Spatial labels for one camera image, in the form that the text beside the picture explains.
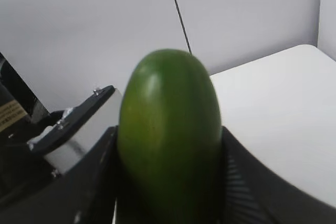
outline white table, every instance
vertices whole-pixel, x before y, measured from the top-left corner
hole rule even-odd
[[[222,124],[290,184],[336,206],[336,62],[309,45],[211,76]]]

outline avocado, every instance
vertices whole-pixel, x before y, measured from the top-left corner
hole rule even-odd
[[[117,149],[117,223],[215,223],[221,117],[215,90],[188,52],[152,52],[124,93]]]

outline white wall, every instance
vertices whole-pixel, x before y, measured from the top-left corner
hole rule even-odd
[[[121,92],[158,48],[186,49],[173,0],[0,0],[0,51],[50,111]]]
[[[318,48],[336,60],[336,0],[321,0]]]
[[[178,0],[193,53],[210,73],[317,44],[319,0]]]

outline white surface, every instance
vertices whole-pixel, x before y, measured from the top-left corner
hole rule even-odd
[[[0,0],[0,51],[50,111],[122,93],[158,48],[186,49],[173,0]]]
[[[336,59],[336,1],[321,0],[318,47]]]
[[[320,0],[178,0],[193,53],[210,73],[317,44]]]
[[[283,179],[336,206],[336,62],[302,45],[211,79],[223,125]]]

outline thin wire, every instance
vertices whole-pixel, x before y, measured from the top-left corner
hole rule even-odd
[[[176,9],[177,9],[177,13],[179,14],[180,23],[181,23],[181,26],[182,26],[185,41],[187,42],[188,50],[192,54],[190,43],[189,43],[188,36],[187,36],[187,32],[185,30],[185,26],[184,26],[184,23],[183,23],[183,20],[182,20],[182,15],[181,15],[181,12],[180,12],[179,4],[177,3],[177,0],[174,0],[174,2],[175,2]]]

